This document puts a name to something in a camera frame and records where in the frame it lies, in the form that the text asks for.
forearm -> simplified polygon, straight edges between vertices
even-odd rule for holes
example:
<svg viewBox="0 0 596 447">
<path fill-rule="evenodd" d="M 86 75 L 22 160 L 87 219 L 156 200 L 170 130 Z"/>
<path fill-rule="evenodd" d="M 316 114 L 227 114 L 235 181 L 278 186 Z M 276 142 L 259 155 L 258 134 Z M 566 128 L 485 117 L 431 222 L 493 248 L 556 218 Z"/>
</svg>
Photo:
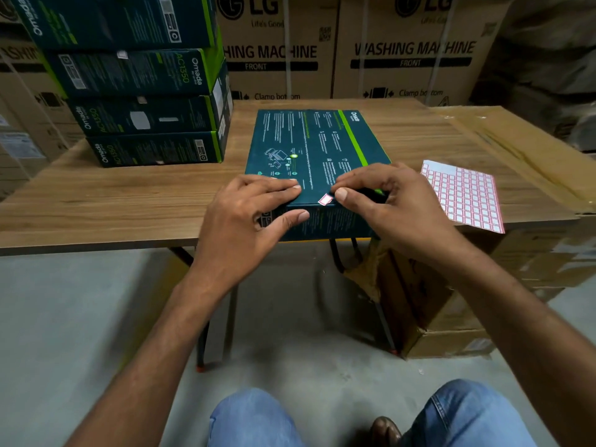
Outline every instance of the forearm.
<svg viewBox="0 0 596 447">
<path fill-rule="evenodd" d="M 73 446 L 157 446 L 178 383 L 219 294 L 182 284 L 130 364 L 114 378 L 67 443 Z"/>
<path fill-rule="evenodd" d="M 458 248 L 436 268 L 472 307 L 558 442 L 591 442 L 595 347 L 486 254 Z"/>
</svg>

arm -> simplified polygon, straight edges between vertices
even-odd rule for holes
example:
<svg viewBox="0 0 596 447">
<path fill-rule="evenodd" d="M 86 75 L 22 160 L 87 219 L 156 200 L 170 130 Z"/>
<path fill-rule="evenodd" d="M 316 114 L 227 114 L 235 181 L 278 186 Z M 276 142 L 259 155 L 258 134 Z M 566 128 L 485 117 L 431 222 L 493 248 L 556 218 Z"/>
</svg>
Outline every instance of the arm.
<svg viewBox="0 0 596 447">
<path fill-rule="evenodd" d="M 387 203 L 354 191 L 362 187 L 390 192 Z M 596 348 L 469 243 L 424 176 L 405 165 L 370 165 L 340 176 L 332 191 L 392 248 L 434 267 L 460 291 L 561 445 L 593 443 Z"/>
<path fill-rule="evenodd" d="M 68 447 L 157 446 L 197 337 L 223 296 L 249 275 L 292 226 L 292 210 L 262 229 L 255 219 L 301 192 L 296 180 L 239 176 L 207 209 L 195 261 L 130 364 L 73 433 Z"/>
</svg>

qr code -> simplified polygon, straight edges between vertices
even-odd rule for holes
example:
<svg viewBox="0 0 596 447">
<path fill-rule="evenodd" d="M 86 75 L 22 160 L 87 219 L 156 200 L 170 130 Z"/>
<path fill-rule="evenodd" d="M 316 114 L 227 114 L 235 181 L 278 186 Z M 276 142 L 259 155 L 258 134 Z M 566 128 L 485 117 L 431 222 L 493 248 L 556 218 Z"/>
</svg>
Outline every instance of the qr code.
<svg viewBox="0 0 596 447">
<path fill-rule="evenodd" d="M 321 27 L 319 28 L 319 42 L 329 42 L 332 39 L 332 28 Z"/>
<path fill-rule="evenodd" d="M 492 36 L 496 30 L 496 22 L 487 22 L 485 23 L 485 27 L 482 30 L 481 37 L 484 36 Z"/>
</svg>

sheet of red-bordered labels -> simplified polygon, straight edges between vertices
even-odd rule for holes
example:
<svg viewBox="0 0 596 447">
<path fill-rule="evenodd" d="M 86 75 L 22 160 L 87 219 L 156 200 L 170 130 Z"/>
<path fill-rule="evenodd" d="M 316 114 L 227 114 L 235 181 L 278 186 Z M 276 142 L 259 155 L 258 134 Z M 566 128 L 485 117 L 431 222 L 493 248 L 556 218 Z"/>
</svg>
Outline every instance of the sheet of red-bordered labels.
<svg viewBox="0 0 596 447">
<path fill-rule="evenodd" d="M 431 160 L 424 160 L 420 173 L 451 221 L 505 233 L 493 176 Z"/>
</svg>

wooden tabletop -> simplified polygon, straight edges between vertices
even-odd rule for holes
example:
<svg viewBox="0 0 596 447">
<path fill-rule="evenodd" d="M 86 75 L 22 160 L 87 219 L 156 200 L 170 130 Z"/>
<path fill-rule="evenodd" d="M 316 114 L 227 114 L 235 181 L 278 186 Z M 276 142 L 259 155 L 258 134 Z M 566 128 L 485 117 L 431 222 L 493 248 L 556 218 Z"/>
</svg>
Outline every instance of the wooden tabletop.
<svg viewBox="0 0 596 447">
<path fill-rule="evenodd" d="M 360 110 L 393 161 L 493 174 L 505 227 L 574 219 L 414 99 L 237 101 L 222 164 L 103 169 L 80 142 L 0 204 L 0 255 L 193 246 L 214 193 L 244 172 L 258 109 Z"/>
</svg>

